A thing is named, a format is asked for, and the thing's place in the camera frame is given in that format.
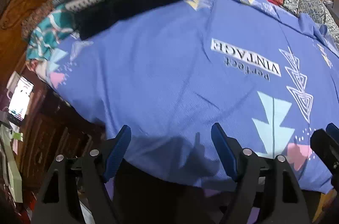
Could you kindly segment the bright screen on cabinet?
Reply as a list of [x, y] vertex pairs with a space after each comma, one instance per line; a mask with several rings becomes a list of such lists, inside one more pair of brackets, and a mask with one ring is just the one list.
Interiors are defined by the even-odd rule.
[[14, 89], [8, 108], [9, 115], [19, 123], [25, 119], [33, 89], [33, 83], [21, 76]]

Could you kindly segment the wooden bedside cabinet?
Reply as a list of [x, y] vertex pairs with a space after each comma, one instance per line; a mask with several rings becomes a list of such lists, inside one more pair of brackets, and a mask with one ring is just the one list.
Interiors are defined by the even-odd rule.
[[103, 138], [104, 127], [82, 118], [46, 83], [27, 68], [24, 78], [33, 83], [33, 96], [21, 132], [17, 166], [22, 187], [38, 191], [57, 155], [79, 158]]

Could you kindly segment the blue patterned bed sheet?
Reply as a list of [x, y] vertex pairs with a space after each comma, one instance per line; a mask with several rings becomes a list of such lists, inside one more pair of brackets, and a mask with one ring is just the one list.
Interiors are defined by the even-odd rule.
[[306, 14], [267, 0], [182, 0], [65, 38], [46, 73], [108, 138], [128, 125], [125, 160], [154, 177], [234, 189], [211, 139], [219, 123], [259, 156], [286, 156], [302, 189], [332, 187], [310, 138], [338, 123], [338, 50]]

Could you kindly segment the teal patterned pillow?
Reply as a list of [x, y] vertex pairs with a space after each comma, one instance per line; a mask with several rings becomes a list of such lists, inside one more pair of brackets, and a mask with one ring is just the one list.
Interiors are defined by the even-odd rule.
[[76, 30], [74, 13], [64, 4], [57, 6], [32, 31], [26, 60], [49, 61], [61, 41]]

